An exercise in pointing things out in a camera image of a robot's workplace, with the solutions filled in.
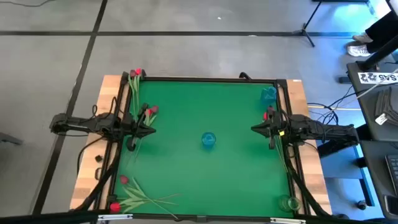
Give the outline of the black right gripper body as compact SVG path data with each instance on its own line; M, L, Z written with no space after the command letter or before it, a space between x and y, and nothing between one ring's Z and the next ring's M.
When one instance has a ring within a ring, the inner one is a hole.
M288 127L289 119L284 110L276 111L274 107L268 106L267 108L267 121L270 122L269 127L269 147L275 149L276 140L275 136Z

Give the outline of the blue hobnail glass vase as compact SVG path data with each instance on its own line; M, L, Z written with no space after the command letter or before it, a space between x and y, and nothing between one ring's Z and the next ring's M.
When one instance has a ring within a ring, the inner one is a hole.
M265 107L272 106L277 101L277 90L273 86L263 88L260 97L261 104Z

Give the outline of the blue medallion glass vase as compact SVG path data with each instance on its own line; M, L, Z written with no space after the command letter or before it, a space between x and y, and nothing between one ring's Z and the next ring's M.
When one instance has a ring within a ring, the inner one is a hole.
M205 149L211 149L214 147L215 143L216 143L216 136L214 133L212 132L205 132L202 134L201 137L201 143L202 146Z

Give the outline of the green stem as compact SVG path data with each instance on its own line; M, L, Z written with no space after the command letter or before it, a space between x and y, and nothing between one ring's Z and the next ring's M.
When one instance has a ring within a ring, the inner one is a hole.
M172 212L170 210L168 210L167 208L165 208L164 206L162 206L162 204L176 205L176 203L165 201L165 199L174 197L174 196L175 195L169 195L166 197L153 199L153 198L148 197L146 194L133 192L133 193L129 193L128 197L123 198L121 201L112 202L109 205L109 209L111 212L114 212L114 213L117 213L117 212L127 213L127 212L133 211L136 208L141 207L142 205L153 204L156 207L158 207L159 209L161 209L162 211L172 215Z

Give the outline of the clear green glass vase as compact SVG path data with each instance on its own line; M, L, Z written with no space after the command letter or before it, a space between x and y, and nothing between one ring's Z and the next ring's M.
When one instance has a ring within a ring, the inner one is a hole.
M296 197L281 195L278 198L279 208L284 212L296 212L302 207L301 201Z

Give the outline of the black desk leg bar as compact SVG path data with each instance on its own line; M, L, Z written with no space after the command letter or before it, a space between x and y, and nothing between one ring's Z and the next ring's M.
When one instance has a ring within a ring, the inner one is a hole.
M347 147L358 145L361 141L372 141L372 139L332 139L327 140L317 146L317 151L320 157L326 157L331 154L337 153Z

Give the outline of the green table mat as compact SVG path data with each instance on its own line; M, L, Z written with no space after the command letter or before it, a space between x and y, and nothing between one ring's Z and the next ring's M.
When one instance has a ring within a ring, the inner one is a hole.
M153 201L136 213L292 217L279 207L290 193L278 152L252 130L262 122L263 84L140 84L140 101L158 106L155 133L122 149L118 175Z

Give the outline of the black tripod stand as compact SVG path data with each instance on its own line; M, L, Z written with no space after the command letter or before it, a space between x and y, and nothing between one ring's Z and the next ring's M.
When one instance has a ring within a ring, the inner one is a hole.
M324 3L324 2L335 2L335 3L341 3L341 2L350 2L350 3L365 3L367 4L369 0L312 0L313 2L317 2L316 8L313 10L312 14L308 18L308 20L303 24L302 28L299 30L293 31L293 34L298 34L299 36L306 37L307 40L309 41L310 45L314 48L315 44L313 43L312 38L310 37L309 33L307 32L307 27L312 21L314 15L318 11L319 7Z

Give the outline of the blue desk leg bar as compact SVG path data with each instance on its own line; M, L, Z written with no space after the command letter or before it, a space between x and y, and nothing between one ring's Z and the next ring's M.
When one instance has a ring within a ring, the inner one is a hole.
M365 159L363 156L359 155L358 146L354 146L353 150L354 150L354 154L355 154L355 160L354 160L353 164L359 169L359 172L360 172L359 183L361 185L361 189L362 189L363 195L364 195L363 200L366 201L367 207L374 207L376 204L374 202L371 188L370 188L370 185L366 178L366 174L364 172L364 168L367 167L367 165L365 163Z

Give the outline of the black desk with keyboard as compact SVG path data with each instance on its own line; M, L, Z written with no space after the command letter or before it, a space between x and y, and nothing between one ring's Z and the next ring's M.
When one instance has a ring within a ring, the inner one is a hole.
M360 146L382 213L386 219L398 223L398 189L394 187L386 159L387 156L398 156L398 149L392 143L382 141L361 141ZM394 205L396 214L390 211L389 197L397 200Z

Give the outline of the black beam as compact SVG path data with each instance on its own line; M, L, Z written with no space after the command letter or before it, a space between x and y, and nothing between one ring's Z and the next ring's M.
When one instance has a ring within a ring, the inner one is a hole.
M0 224L81 224L96 222L103 215L109 215L109 212L107 210L77 210L62 213L0 217Z

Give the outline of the grey furniture foot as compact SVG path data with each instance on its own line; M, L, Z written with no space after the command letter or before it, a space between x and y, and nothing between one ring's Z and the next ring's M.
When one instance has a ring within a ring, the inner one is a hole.
M15 138L14 136L0 132L0 142L8 142L14 145L23 144L23 140Z

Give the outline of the black keyboard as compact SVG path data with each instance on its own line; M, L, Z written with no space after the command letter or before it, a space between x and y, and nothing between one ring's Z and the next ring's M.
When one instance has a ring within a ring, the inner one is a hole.
M398 155L387 155L386 163L395 194L398 196Z

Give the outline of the black flat device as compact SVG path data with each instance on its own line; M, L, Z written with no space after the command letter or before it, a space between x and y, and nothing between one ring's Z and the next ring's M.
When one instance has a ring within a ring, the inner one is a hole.
M388 214L398 216L398 197L385 195L384 201Z

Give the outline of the silver bracket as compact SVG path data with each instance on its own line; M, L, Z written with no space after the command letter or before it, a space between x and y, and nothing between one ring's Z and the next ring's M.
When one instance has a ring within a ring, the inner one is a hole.
M133 214L107 214L98 215L98 222L114 221L114 220L131 220L133 219Z
M270 222L277 224L307 224L305 220L294 219L294 218L276 218L276 217L271 217Z

